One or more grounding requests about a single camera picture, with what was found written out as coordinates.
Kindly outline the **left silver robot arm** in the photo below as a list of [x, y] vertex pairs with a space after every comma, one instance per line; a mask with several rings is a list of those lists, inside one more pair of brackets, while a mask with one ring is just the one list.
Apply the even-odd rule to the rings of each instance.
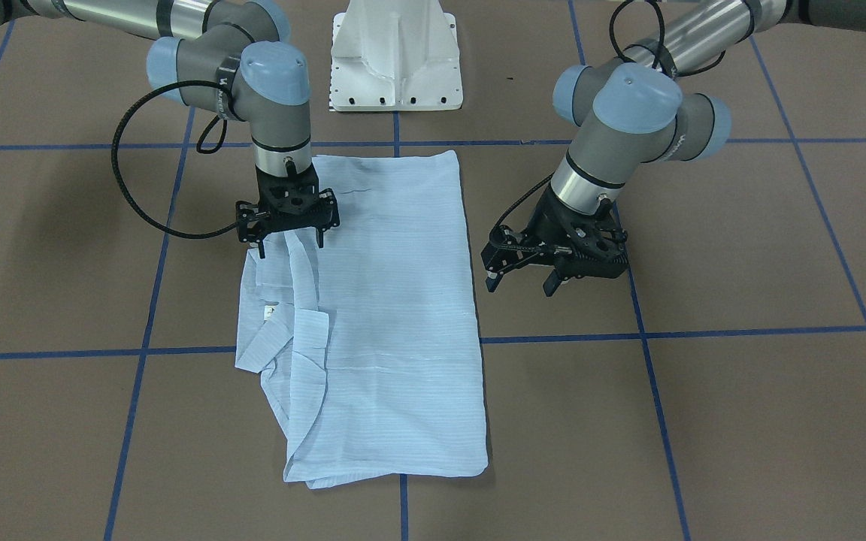
[[575, 65], [556, 82], [553, 107], [578, 127], [556, 171], [534, 187], [527, 226], [499, 219], [481, 258], [486, 288], [525, 266], [546, 266], [544, 294], [568, 280], [613, 278], [629, 267], [628, 233], [614, 209], [639, 165], [697, 161], [718, 152], [732, 117], [721, 100], [685, 95], [678, 80], [708, 71], [731, 46], [783, 22], [866, 33], [866, 1], [701, 1], [659, 31], [620, 46], [603, 65]]

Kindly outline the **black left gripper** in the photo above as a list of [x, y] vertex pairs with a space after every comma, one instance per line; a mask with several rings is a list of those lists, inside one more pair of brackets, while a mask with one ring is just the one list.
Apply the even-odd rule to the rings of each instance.
[[[516, 232], [504, 220], [539, 189], [543, 192], [527, 226]], [[496, 219], [481, 252], [487, 292], [505, 275], [526, 266], [551, 267], [543, 283], [550, 298], [566, 280], [614, 280], [629, 269], [628, 233], [614, 219], [614, 200], [598, 196], [591, 215], [568, 208], [546, 185], [536, 185]]]

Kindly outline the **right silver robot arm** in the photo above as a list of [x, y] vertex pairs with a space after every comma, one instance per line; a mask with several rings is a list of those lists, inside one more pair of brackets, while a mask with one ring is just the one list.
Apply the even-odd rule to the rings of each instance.
[[339, 226], [334, 192], [319, 187], [310, 149], [308, 62], [291, 45], [291, 24], [274, 1], [0, 1], [0, 26], [21, 17], [76, 20], [151, 40], [151, 92], [124, 113], [111, 141], [111, 168], [126, 202], [145, 222], [118, 165], [125, 127], [140, 107], [168, 96], [212, 112], [213, 122], [250, 127], [259, 199], [240, 201], [230, 229], [265, 250], [271, 234], [312, 228], [316, 242]]

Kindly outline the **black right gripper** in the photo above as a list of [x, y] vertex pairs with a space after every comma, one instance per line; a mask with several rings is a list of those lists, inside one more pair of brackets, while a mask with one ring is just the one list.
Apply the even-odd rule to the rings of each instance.
[[332, 189], [319, 190], [315, 165], [298, 171], [286, 165], [284, 176], [256, 169], [259, 201], [236, 204], [239, 234], [252, 234], [258, 257], [265, 259], [267, 234], [303, 228], [316, 229], [316, 245], [323, 249], [327, 230], [340, 225], [339, 204]]

